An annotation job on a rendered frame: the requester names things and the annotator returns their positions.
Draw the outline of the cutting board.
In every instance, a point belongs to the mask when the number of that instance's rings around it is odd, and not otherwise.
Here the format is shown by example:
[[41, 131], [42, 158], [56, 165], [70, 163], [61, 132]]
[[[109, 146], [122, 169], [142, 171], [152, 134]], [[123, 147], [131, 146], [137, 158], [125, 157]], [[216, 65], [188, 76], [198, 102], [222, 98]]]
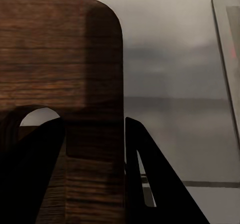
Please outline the cutting board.
[[126, 224], [123, 34], [108, 5], [0, 0], [0, 155], [42, 108], [65, 126], [65, 224]]

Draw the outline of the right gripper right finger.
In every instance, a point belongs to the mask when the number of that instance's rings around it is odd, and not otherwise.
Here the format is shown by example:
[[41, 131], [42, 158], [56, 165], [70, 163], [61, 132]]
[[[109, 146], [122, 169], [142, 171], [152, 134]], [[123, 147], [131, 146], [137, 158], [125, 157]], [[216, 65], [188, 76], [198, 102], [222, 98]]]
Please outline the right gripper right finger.
[[[129, 224], [210, 224], [145, 126], [125, 118]], [[156, 207], [145, 204], [137, 151]]]

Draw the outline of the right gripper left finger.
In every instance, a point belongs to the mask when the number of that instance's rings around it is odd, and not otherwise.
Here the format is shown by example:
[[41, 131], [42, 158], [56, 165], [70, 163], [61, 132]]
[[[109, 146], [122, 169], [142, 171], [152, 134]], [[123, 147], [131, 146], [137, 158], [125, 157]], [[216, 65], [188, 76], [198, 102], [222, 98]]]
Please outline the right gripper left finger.
[[59, 117], [0, 155], [0, 224], [35, 224], [65, 136]]

